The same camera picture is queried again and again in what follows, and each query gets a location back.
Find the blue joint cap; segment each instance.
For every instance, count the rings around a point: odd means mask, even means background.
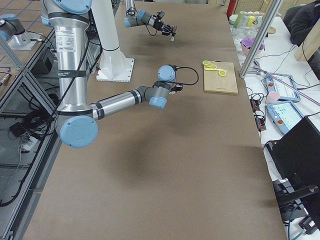
[[[17,20],[19,18],[17,17],[17,15],[15,15],[13,13],[7,13],[7,14],[1,15],[0,19],[3,19],[3,20]]]
[[[62,142],[72,148],[84,148],[91,144],[98,135],[98,125],[89,116],[74,116],[61,127]]]
[[[164,65],[159,68],[158,79],[160,81],[171,82],[175,78],[176,78],[176,72],[171,66]]]
[[[125,18],[125,19],[124,19],[124,25],[125,25],[127,28],[131,28],[131,24],[130,24],[128,18]]]
[[[149,105],[158,109],[164,109],[167,101],[168,100],[162,96],[153,96],[149,100]]]
[[[85,14],[91,9],[92,0],[53,0],[64,11],[71,14]]]
[[[145,15],[145,12],[146,12],[145,10],[140,9],[140,10],[138,11],[137,15],[136,15],[136,18],[139,19],[139,20],[141,20],[141,19],[143,18],[143,16]]]
[[[2,37],[4,41],[8,41],[11,38],[11,36],[4,31],[0,31],[0,37]]]
[[[47,26],[47,27],[53,27],[52,24],[49,22],[49,19],[48,18],[45,18],[43,16],[40,16],[41,17],[41,21],[42,21],[42,24]]]

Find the computer monitor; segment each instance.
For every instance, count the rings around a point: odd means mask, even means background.
[[[320,132],[304,117],[272,146],[271,156],[281,175],[294,190],[309,185],[320,188]],[[320,229],[320,193],[300,199]]]

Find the wooden cutting board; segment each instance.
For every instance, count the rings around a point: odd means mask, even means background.
[[[205,70],[206,67],[203,66],[204,91],[237,94],[238,86],[233,62],[209,62],[216,65],[218,69],[227,70],[227,73],[226,76],[220,76],[217,71]]]

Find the black sleeve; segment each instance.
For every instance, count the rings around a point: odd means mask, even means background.
[[[290,22],[290,40],[300,45],[314,26],[314,13],[309,9],[300,9]]]

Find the label on robot arm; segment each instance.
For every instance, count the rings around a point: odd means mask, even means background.
[[[55,31],[56,51],[57,52],[75,52],[76,34],[72,30]]]

